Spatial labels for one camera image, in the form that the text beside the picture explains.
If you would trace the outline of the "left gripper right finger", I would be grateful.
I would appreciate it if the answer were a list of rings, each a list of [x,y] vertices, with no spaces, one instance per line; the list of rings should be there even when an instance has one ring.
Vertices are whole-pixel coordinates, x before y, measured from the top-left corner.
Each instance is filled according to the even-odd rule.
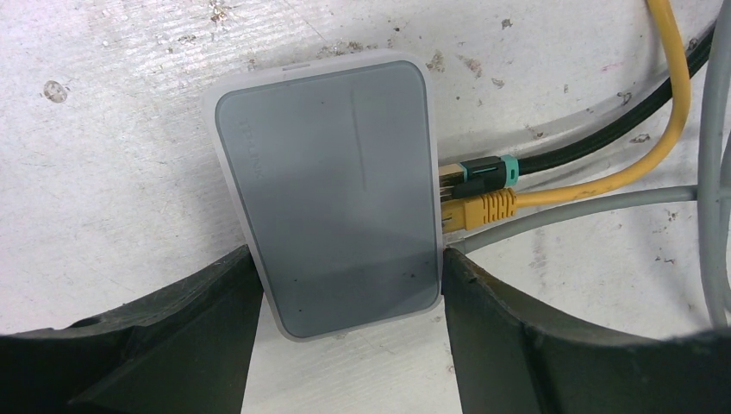
[[[730,331],[654,340],[573,317],[444,253],[465,413],[727,413]]]

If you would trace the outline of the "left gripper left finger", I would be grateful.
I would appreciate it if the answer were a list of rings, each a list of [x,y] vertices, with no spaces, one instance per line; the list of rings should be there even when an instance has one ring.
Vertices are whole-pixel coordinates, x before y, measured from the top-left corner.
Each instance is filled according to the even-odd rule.
[[[1,338],[4,413],[238,413],[263,288],[246,247],[64,329]]]

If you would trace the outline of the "grey network switch box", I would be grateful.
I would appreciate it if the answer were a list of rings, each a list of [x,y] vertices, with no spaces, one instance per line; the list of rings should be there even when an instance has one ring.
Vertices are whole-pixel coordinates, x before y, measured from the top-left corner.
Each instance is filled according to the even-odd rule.
[[[440,302],[431,84],[378,49],[220,78],[202,95],[245,241],[283,336],[305,342]]]

